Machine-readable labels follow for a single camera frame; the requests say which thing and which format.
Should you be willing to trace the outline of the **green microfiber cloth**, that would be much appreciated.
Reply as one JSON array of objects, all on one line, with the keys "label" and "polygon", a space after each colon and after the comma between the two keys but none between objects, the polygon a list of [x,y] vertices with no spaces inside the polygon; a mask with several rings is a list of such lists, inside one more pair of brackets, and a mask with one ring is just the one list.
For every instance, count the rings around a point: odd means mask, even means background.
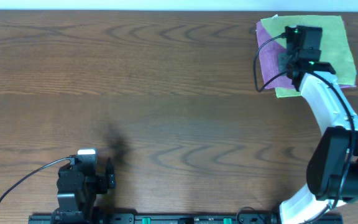
[{"label": "green microfiber cloth", "polygon": [[284,28],[297,25],[321,27],[323,35],[320,45],[320,60],[329,62],[333,66],[339,84],[356,84],[356,66],[341,16],[273,16],[261,19],[261,21],[276,21],[277,24],[282,24]]}]

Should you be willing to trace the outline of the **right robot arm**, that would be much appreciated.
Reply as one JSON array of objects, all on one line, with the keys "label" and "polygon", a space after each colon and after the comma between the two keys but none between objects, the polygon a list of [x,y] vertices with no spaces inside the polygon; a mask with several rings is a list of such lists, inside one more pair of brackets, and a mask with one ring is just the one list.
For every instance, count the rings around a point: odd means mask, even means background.
[{"label": "right robot arm", "polygon": [[336,207],[358,200],[358,116],[320,50],[289,50],[286,72],[309,104],[321,139],[306,169],[306,184],[279,205],[279,223],[315,223]]}]

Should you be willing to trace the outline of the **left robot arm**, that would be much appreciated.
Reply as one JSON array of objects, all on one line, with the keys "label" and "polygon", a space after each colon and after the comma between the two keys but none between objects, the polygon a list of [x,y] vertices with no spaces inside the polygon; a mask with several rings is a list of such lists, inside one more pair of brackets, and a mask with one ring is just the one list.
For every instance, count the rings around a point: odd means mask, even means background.
[{"label": "left robot arm", "polygon": [[96,172],[95,155],[72,155],[69,161],[58,171],[58,208],[52,212],[50,223],[104,223],[104,214],[94,203],[97,195],[116,186],[111,160],[100,174]]}]

